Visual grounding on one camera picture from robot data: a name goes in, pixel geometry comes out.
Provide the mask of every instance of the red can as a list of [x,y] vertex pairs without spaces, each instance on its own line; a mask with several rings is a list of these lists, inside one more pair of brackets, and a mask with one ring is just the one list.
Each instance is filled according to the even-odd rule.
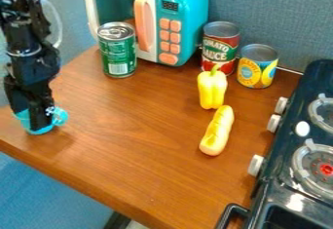
[[233,73],[239,43],[240,29],[235,24],[226,21],[206,24],[203,28],[203,71],[219,64],[226,75]]

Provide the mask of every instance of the orange button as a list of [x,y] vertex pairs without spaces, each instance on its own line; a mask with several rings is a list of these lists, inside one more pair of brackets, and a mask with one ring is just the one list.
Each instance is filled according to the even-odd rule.
[[167,30],[160,30],[160,37],[162,40],[169,40],[170,39],[170,33]]
[[160,27],[162,29],[168,30],[170,26],[170,20],[169,19],[160,19]]
[[181,30],[181,21],[173,20],[170,29],[171,31],[179,32]]
[[171,54],[160,54],[159,59],[163,63],[175,65],[178,62],[178,57]]
[[172,32],[171,35],[170,35],[170,40],[174,44],[179,44],[179,42],[180,42],[180,34]]
[[180,46],[172,44],[170,47],[170,50],[173,54],[179,54],[180,53]]
[[168,52],[170,50],[170,43],[161,42],[161,50]]

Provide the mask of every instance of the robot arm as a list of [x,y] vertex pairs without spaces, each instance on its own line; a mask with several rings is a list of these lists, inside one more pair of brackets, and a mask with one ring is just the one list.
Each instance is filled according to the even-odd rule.
[[5,92],[25,128],[42,134],[52,128],[55,110],[49,83],[60,69],[58,50],[47,41],[50,23],[41,0],[0,0],[0,26],[7,40]]

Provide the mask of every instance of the stove burner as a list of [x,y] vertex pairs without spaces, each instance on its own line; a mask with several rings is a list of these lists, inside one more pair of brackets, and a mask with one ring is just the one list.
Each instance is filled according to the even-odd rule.
[[293,155],[294,176],[319,195],[333,195],[333,148],[307,139]]
[[333,167],[331,165],[323,164],[320,166],[320,170],[325,175],[331,175],[333,173]]
[[333,133],[333,98],[319,94],[318,99],[310,103],[308,111],[314,124],[329,133]]

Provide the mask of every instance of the can lid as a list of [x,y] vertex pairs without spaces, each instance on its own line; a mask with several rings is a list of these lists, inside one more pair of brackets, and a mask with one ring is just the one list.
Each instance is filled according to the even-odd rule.
[[278,52],[267,45],[250,44],[241,48],[240,56],[254,61],[273,61],[278,59]]
[[123,40],[131,37],[133,33],[133,27],[125,22],[108,22],[97,31],[98,36],[106,40]]
[[206,24],[203,27],[203,33],[207,36],[232,38],[240,35],[240,29],[231,22],[215,21]]

